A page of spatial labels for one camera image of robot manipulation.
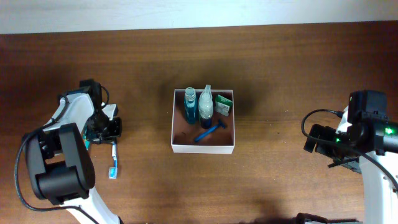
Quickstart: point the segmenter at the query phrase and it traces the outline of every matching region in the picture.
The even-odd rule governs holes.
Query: clear plastic bottle
[[[206,85],[205,90],[199,97],[200,126],[205,129],[211,127],[211,119],[213,118],[213,97],[210,87],[210,85]]]
[[[198,119],[198,101],[197,94],[194,88],[188,87],[185,89],[185,118],[188,124],[195,124]]]

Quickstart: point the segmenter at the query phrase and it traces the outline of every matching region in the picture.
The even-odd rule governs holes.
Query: brown table surface
[[[125,223],[247,223],[298,212],[363,220],[362,177],[305,152],[301,119],[343,110],[362,89],[386,92],[398,119],[398,22],[0,35],[0,49],[1,223],[76,223],[66,211],[24,208],[13,167],[22,135],[82,79],[103,84],[123,119],[118,179],[108,179],[109,145],[90,156],[99,194]],[[234,90],[234,152],[174,154],[173,90],[206,84]],[[316,114],[307,130],[315,122],[339,120]],[[23,161],[26,199],[51,206],[34,197]]]

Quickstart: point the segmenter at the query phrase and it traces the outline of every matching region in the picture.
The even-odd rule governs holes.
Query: white backdrop
[[[398,19],[398,0],[0,0],[0,33]]]

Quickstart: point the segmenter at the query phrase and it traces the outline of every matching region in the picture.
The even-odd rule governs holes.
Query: green indicator light
[[[391,129],[391,128],[386,128],[386,133],[387,134],[392,134],[392,133],[394,133],[394,130]]]

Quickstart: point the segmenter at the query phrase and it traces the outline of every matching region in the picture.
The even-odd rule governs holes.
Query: open cardboard box
[[[196,90],[197,99],[203,90]],[[185,119],[184,89],[174,90],[173,125],[172,125],[172,148],[178,153],[210,153],[231,154],[235,147],[235,120],[234,120],[234,93],[233,90],[212,90],[213,104],[217,95],[221,95],[233,101],[231,112],[228,116],[217,113],[214,110],[212,126],[218,124],[218,120],[226,125],[223,129],[219,127],[216,131],[207,135],[199,142],[195,138],[204,133],[206,129],[200,127],[199,121],[188,124]]]

